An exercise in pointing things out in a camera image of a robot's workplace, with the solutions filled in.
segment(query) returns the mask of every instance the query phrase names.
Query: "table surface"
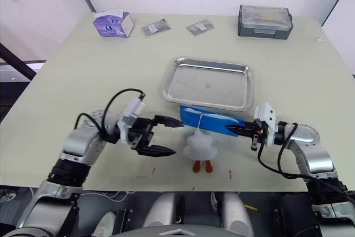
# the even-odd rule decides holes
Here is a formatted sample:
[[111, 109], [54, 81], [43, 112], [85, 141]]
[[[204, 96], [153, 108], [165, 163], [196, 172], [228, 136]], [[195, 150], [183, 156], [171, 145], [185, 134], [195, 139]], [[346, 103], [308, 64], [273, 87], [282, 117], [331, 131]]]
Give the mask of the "table surface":
[[[270, 102], [277, 119], [309, 124], [321, 135], [336, 169], [355, 189], [355, 83], [321, 26], [313, 18], [293, 18], [288, 40], [246, 38], [236, 34], [235, 16], [132, 14], [129, 38], [101, 37], [93, 15], [85, 16], [46, 62], [0, 125], [0, 183], [38, 186], [57, 161], [80, 112], [102, 109], [119, 90], [146, 93], [142, 117], [179, 118], [179, 105], [160, 98], [160, 86], [172, 60], [179, 57], [247, 64], [254, 74], [254, 105], [228, 112], [253, 120], [255, 105]], [[150, 37], [142, 26], [166, 18], [171, 30]], [[194, 37], [186, 26], [208, 19], [215, 29]], [[111, 106], [120, 113], [134, 93]], [[251, 140], [211, 133], [218, 155], [214, 171], [192, 172], [184, 157], [194, 128], [154, 129], [151, 142], [177, 151], [163, 158], [139, 156], [122, 143], [107, 144], [92, 167], [91, 190], [305, 191], [302, 180], [287, 180], [264, 169]], [[265, 149], [263, 160], [276, 166], [280, 147]], [[297, 172], [284, 152], [284, 170]]]

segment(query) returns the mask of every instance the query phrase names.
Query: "small packet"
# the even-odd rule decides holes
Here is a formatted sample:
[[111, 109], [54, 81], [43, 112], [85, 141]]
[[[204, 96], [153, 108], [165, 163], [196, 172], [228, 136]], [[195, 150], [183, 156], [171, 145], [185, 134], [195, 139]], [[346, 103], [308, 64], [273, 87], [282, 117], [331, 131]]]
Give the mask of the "small packet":
[[142, 31], [146, 36], [151, 36], [154, 33], [163, 32], [166, 30], [170, 30], [170, 27], [165, 19], [142, 27]]
[[201, 22], [197, 22], [195, 24], [192, 24], [192, 25], [189, 25], [186, 27], [186, 29], [188, 29], [190, 31], [190, 33], [192, 33], [194, 36], [196, 36], [200, 33], [207, 32], [213, 28], [214, 28], [214, 26], [207, 19], [204, 19]]

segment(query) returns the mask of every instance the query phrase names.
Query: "metal tray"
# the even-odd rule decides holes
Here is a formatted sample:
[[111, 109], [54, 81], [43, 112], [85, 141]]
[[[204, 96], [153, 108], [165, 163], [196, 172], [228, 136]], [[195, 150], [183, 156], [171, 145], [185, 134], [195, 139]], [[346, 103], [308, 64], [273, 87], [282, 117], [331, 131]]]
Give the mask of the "metal tray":
[[161, 87], [169, 102], [244, 111], [253, 105], [253, 75], [240, 64], [179, 58]]

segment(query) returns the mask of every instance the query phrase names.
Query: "white cable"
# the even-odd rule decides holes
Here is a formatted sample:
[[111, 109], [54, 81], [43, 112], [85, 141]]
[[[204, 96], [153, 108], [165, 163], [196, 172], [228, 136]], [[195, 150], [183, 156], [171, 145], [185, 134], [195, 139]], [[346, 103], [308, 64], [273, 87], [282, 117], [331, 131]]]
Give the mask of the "white cable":
[[210, 201], [211, 201], [211, 206], [212, 206], [213, 211], [215, 213], [217, 213], [217, 199], [216, 199], [216, 194], [214, 191], [212, 191], [210, 194]]
[[112, 196], [109, 197], [109, 196], [107, 196], [107, 195], [104, 194], [104, 193], [102, 193], [102, 194], [100, 194], [100, 193], [86, 193], [86, 194], [82, 194], [82, 195], [98, 195], [98, 196], [103, 196], [103, 197], [106, 197], [107, 199], [109, 199], [109, 200], [112, 201], [112, 202], [119, 203], [119, 202], [124, 201], [124, 200], [127, 198], [127, 196], [128, 196], [129, 194], [134, 194], [135, 192], [126, 192], [126, 191], [125, 191], [125, 193], [126, 193], [126, 195], [125, 195], [122, 199], [120, 199], [120, 200], [114, 200], [114, 199], [112, 199]]
[[197, 129], [200, 129], [200, 123], [203, 115], [204, 115], [203, 113], [200, 114], [199, 125], [197, 126]]
[[115, 198], [117, 195], [119, 195], [120, 191], [116, 192], [114, 195], [107, 195], [107, 193], [104, 193], [105, 195], [107, 195], [109, 198]]
[[33, 189], [31, 187], [28, 187], [29, 191], [31, 192], [32, 198], [34, 197], [34, 192]]

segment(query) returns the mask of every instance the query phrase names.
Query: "tissue box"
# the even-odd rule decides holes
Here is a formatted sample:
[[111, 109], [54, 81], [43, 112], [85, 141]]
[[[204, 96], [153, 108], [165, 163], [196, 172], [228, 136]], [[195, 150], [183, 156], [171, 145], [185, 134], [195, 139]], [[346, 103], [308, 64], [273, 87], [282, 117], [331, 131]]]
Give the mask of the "tissue box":
[[101, 36], [129, 37], [134, 24], [128, 12], [123, 13], [123, 17], [106, 15], [94, 20], [96, 30]]

